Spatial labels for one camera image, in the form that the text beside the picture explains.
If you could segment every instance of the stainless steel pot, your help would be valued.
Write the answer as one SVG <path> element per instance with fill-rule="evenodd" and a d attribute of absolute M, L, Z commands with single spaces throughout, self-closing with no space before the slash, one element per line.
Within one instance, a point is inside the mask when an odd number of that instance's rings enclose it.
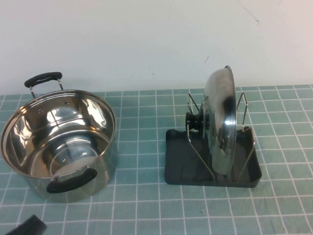
<path fill-rule="evenodd" d="M 100 97 L 63 90 L 60 72 L 25 82 L 34 99 L 6 124 L 2 156 L 42 197 L 73 202 L 102 189 L 115 172 L 116 117 Z M 32 87 L 57 80 L 61 91 L 35 98 Z"/>

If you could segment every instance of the pot lid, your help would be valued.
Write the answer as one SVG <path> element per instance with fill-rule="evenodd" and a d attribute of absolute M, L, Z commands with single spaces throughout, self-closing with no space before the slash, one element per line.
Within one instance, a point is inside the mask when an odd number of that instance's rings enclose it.
<path fill-rule="evenodd" d="M 203 132 L 208 136 L 212 168 L 219 174 L 230 174 L 236 144 L 236 93 L 229 66 L 212 73 L 204 88 Z"/>

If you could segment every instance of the white wall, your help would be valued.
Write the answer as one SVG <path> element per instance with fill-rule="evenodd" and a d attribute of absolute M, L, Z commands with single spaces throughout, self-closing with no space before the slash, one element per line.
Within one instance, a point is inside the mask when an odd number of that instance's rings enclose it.
<path fill-rule="evenodd" d="M 0 94 L 48 71 L 88 91 L 203 87 L 225 65 L 237 86 L 313 83 L 312 12 L 312 0 L 1 0 Z"/>

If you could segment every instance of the black rubber handle grip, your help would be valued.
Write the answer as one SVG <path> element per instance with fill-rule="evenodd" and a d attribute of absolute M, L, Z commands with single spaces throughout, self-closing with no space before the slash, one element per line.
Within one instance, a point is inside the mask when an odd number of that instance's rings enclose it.
<path fill-rule="evenodd" d="M 44 222 L 36 215 L 32 215 L 24 223 L 8 232 L 6 235 L 42 235 L 46 228 L 47 225 Z"/>
<path fill-rule="evenodd" d="M 77 189 L 89 183 L 97 176 L 97 171 L 92 168 L 87 168 L 85 172 L 79 176 L 70 178 L 64 181 L 51 181 L 47 185 L 48 193 L 61 193 Z"/>
<path fill-rule="evenodd" d="M 61 79 L 62 78 L 62 74 L 60 72 L 46 72 L 46 73 L 43 73 L 43 74 L 39 74 L 37 76 L 34 76 L 30 79 L 28 79 L 24 85 L 27 87 L 27 88 L 30 88 L 30 87 L 34 87 L 38 84 L 41 84 L 41 83 L 44 83 L 44 82 L 48 82 L 48 81 L 51 81 L 51 80 L 58 80 L 58 79 Z"/>

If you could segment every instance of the cutting mat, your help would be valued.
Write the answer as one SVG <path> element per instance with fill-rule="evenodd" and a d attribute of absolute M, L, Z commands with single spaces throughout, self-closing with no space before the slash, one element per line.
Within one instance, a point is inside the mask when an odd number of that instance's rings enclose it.
<path fill-rule="evenodd" d="M 35 214 L 45 235 L 313 234 L 313 87 L 236 88 L 249 100 L 262 179 L 253 189 L 164 182 L 165 132 L 184 130 L 186 94 L 202 89 L 97 93 L 118 117 L 120 159 L 98 194 L 71 204 L 36 196 L 0 160 L 0 234 Z M 0 128 L 31 95 L 0 96 Z M 240 105 L 238 121 L 243 117 Z"/>

